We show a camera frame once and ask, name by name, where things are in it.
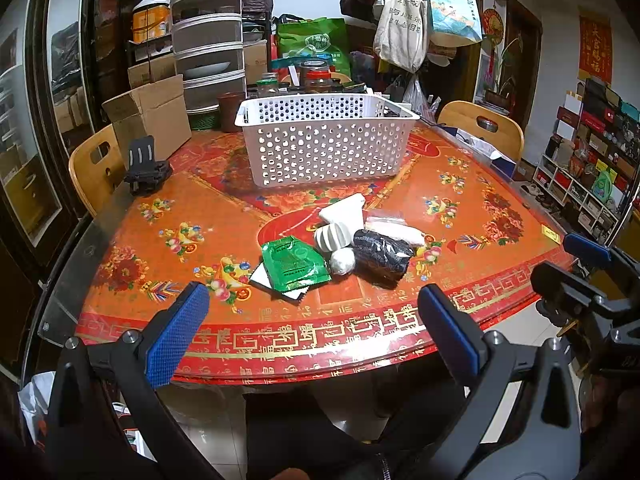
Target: hanging bag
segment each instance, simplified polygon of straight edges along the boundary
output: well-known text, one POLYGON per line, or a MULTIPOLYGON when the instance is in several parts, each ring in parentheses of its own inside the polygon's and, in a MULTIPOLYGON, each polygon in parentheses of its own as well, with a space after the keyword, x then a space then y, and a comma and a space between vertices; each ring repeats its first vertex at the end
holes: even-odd
POLYGON ((482 41, 476 0, 428 0, 433 44, 466 46, 482 41))
POLYGON ((415 73, 429 47, 424 0, 385 0, 373 50, 380 59, 415 73))

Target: floor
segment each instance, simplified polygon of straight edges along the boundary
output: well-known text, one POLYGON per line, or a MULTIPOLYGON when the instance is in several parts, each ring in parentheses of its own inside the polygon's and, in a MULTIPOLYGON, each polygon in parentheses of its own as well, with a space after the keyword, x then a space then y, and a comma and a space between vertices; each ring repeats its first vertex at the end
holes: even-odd
MULTIPOLYGON (((536 311, 532 304, 495 325, 512 343, 540 345, 554 337, 558 329, 536 311)), ((574 387, 579 380, 574 378, 574 387)), ((386 418, 374 414, 370 374, 356 374, 314 381, 316 399, 332 422, 359 440, 372 440, 380 435, 386 418)), ((518 392, 519 383, 508 387, 484 436, 484 442, 497 440, 518 392)), ((282 386, 262 386, 267 389, 282 386)), ((246 448, 244 400, 242 386, 183 388, 169 385, 159 390, 165 405, 204 457, 226 480, 244 480, 246 448)))

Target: chair backrest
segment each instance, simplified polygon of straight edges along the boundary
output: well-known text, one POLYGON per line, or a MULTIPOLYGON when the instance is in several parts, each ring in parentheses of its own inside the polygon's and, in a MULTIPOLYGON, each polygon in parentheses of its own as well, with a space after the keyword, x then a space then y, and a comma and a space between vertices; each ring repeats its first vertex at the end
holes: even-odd
POLYGON ((442 109, 438 122, 465 130, 475 137, 482 137, 514 162, 520 161, 524 135, 518 123, 508 117, 468 101, 453 101, 442 109), (498 124, 498 131, 490 132, 479 126, 478 117, 486 117, 498 124))
POLYGON ((112 124, 85 140, 69 157, 71 181, 80 200, 94 217, 122 182, 125 172, 112 124), (94 162, 92 152, 97 148, 103 156, 94 162))

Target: glass jar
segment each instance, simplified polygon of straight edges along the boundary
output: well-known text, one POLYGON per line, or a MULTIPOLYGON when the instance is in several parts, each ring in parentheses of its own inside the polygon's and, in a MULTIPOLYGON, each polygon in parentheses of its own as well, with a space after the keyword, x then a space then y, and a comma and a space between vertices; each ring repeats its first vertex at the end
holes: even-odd
POLYGON ((305 90, 308 94, 324 94, 331 92, 334 82, 328 70, 310 70, 306 73, 305 90))
POLYGON ((258 98, 277 97, 280 94, 277 79, 260 79, 256 82, 258 87, 258 98))

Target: brown cup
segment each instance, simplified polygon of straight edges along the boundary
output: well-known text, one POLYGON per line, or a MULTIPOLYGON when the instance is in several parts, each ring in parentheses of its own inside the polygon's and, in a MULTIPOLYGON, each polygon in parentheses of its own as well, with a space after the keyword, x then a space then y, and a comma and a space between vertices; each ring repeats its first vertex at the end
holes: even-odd
POLYGON ((218 96, 218 104, 220 105, 220 129, 226 134, 242 131, 240 126, 236 126, 236 115, 244 99, 243 92, 227 92, 226 94, 218 96))

